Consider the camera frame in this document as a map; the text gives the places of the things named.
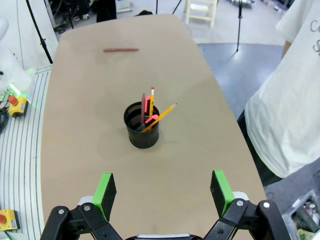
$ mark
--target wooden tabletop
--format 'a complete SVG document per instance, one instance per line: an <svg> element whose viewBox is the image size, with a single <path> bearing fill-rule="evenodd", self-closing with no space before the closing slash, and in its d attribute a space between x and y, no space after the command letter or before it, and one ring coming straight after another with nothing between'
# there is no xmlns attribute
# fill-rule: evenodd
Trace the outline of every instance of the wooden tabletop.
<svg viewBox="0 0 320 240"><path fill-rule="evenodd" d="M123 114L151 86L160 112L178 105L160 121L158 142L138 149ZM123 239L139 233L204 237L218 219L209 190L214 169L224 170L232 189L253 203L265 199L224 94L177 17L111 20L62 35L42 130L45 221L53 207L73 209L81 197L93 196L102 174L112 172L117 195L110 222Z"/></svg>

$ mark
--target white t-shirt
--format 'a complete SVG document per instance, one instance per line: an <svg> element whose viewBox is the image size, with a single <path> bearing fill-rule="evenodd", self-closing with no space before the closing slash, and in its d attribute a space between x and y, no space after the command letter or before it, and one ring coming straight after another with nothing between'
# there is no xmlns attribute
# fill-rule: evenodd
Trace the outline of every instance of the white t-shirt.
<svg viewBox="0 0 320 240"><path fill-rule="evenodd" d="M248 136L285 178L320 157L320 0L295 0L276 26L292 43L245 106Z"/></svg>

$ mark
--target gray carpet floor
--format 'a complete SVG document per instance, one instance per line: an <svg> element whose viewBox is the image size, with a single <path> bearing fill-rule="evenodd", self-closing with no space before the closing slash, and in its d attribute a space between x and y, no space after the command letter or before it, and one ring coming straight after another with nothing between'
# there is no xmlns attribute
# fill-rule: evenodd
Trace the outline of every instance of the gray carpet floor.
<svg viewBox="0 0 320 240"><path fill-rule="evenodd" d="M158 14L171 14L179 0L159 0ZM184 13L186 0L182 0L174 13L183 23L186 22ZM156 12L156 0L132 0L129 12L117 14L118 19L130 18L142 10ZM209 22L200 19L191 19L185 26L197 44L204 43L236 43L238 40L238 7L227 0L219 0L217 5L215 24L210 28ZM252 8L243 8L241 19L240 41L243 44L284 45L284 40L276 31L275 26L282 15L272 7L265 5L260 0L252 4ZM90 12L88 20L74 22L75 28L96 23L96 15Z"/></svg>
<svg viewBox="0 0 320 240"><path fill-rule="evenodd" d="M276 69L283 51L281 46L259 44L242 44L237 53L235 44L198 46L236 118L248 99ZM268 185L264 191L283 214L298 197L311 189L320 194L320 159L287 178Z"/></svg>

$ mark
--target green light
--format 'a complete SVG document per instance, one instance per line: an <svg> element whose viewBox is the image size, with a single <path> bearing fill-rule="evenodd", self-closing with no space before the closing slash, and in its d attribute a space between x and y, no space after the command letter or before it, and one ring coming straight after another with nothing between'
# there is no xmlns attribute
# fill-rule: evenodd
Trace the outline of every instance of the green light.
<svg viewBox="0 0 320 240"><path fill-rule="evenodd" d="M13 84L10 84L10 88L15 92L16 97L21 95L21 92Z"/></svg>

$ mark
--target black cup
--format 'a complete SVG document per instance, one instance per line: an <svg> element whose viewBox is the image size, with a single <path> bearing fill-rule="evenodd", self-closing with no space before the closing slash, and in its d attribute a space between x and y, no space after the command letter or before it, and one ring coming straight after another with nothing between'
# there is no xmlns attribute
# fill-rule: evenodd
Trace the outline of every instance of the black cup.
<svg viewBox="0 0 320 240"><path fill-rule="evenodd" d="M153 106L152 115L160 115L159 110ZM129 140L137 148L147 149L156 144L159 138L159 122L150 131L136 131L141 123L141 101L128 106L124 111L123 120L128 129Z"/></svg>

